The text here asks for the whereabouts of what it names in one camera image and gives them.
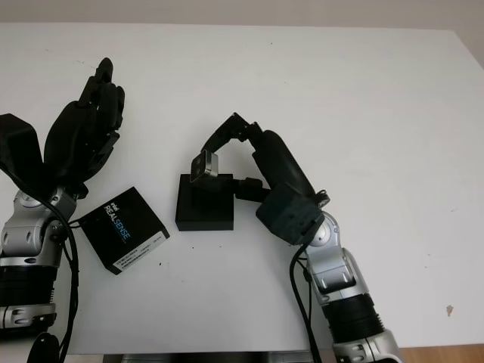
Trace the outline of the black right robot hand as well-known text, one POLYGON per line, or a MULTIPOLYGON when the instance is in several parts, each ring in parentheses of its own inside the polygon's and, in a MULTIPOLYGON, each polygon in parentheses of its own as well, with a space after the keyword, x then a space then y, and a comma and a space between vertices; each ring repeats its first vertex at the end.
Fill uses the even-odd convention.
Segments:
POLYGON ((315 196, 315 189, 302 171, 284 140, 258 123, 249 123, 233 113, 214 131, 191 163, 190 182, 210 191, 232 190, 240 199, 262 201, 268 194, 258 179, 228 181, 219 176, 216 152, 230 140, 249 142, 252 157, 270 189, 289 185, 305 197, 315 196))

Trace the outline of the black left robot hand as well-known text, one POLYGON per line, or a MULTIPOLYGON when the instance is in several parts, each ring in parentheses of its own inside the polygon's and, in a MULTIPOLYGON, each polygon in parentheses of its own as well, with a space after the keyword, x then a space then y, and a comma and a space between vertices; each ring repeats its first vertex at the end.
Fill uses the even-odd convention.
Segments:
POLYGON ((54 183, 75 199, 87 196, 85 182, 101 170, 119 139, 125 92, 112 75, 113 63, 106 57, 79 99, 61 111, 45 142, 44 163, 54 183))

